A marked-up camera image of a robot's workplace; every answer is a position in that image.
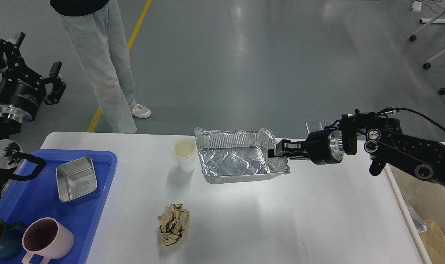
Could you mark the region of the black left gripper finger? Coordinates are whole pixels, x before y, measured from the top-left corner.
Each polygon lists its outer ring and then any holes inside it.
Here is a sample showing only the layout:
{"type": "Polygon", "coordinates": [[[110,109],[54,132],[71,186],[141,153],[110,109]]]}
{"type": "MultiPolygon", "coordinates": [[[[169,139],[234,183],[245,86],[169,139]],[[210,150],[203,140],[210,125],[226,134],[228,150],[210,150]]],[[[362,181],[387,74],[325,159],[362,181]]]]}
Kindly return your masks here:
{"type": "Polygon", "coordinates": [[[43,88],[45,88],[45,85],[52,84],[51,92],[43,97],[43,102],[45,102],[46,105],[54,105],[59,103],[60,99],[63,97],[63,93],[66,90],[67,86],[64,82],[62,82],[59,75],[62,65],[62,62],[55,62],[51,67],[49,76],[39,80],[39,85],[43,88]]]}
{"type": "Polygon", "coordinates": [[[13,81],[20,81],[25,76],[25,61],[19,50],[25,36],[24,32],[20,32],[14,39],[0,40],[0,73],[13,81]]]}

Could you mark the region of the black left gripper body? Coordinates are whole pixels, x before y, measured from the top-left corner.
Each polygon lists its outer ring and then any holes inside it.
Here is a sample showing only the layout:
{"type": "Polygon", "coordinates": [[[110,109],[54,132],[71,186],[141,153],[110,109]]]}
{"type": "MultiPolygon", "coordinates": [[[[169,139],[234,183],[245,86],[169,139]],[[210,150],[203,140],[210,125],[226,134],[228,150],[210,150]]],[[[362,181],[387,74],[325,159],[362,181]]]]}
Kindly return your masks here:
{"type": "Polygon", "coordinates": [[[25,122],[34,121],[37,117],[45,87],[37,85],[43,77],[38,73],[5,72],[0,81],[0,114],[21,115],[25,122]]]}

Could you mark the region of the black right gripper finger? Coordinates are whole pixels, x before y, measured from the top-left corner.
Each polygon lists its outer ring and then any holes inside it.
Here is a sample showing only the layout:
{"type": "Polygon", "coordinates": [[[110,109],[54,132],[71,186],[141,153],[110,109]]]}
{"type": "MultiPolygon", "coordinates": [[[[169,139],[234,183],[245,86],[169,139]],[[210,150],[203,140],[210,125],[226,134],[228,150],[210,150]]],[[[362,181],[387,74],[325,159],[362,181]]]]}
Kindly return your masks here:
{"type": "Polygon", "coordinates": [[[268,149],[268,158],[286,158],[289,160],[311,160],[304,147],[304,141],[292,142],[290,140],[280,140],[275,148],[268,149]]]}

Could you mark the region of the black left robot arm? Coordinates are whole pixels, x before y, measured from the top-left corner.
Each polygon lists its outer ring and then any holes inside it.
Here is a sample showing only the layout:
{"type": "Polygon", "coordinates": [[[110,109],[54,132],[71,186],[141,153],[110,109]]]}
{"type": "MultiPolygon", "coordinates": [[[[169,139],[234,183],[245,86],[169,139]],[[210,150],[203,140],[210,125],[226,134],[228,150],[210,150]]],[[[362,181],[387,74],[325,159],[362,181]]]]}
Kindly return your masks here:
{"type": "Polygon", "coordinates": [[[37,177],[45,160],[25,153],[10,136],[21,132],[23,122],[36,119],[40,105],[60,102],[66,84],[59,72],[61,62],[52,65],[48,77],[32,70],[21,56],[25,33],[14,40],[0,40],[0,199],[10,180],[26,182],[37,177]]]}

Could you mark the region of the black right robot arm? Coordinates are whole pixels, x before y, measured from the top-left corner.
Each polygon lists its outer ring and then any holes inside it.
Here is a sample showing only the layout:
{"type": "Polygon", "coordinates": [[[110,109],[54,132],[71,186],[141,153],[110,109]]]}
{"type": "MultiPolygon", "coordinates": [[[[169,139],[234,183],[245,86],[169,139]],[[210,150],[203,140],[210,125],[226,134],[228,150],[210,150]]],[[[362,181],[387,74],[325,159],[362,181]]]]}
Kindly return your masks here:
{"type": "Polygon", "coordinates": [[[363,135],[364,151],[372,161],[371,175],[379,175],[390,164],[418,180],[445,187],[445,145],[404,134],[400,121],[390,117],[401,110],[417,114],[445,132],[438,122],[407,107],[387,107],[367,113],[355,110],[322,130],[311,132],[305,140],[280,140],[268,150],[268,157],[338,164],[345,154],[358,152],[358,136],[363,135]]]}

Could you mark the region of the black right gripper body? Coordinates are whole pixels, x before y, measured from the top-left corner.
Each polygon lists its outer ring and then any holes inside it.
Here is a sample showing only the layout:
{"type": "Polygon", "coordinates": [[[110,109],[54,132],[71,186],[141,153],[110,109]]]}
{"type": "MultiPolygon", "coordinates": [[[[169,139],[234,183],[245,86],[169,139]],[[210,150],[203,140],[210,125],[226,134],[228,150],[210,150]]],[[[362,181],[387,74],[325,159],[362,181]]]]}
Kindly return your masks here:
{"type": "Polygon", "coordinates": [[[340,132],[337,130],[311,132],[306,139],[306,152],[314,164],[339,164],[345,153],[340,132]]]}

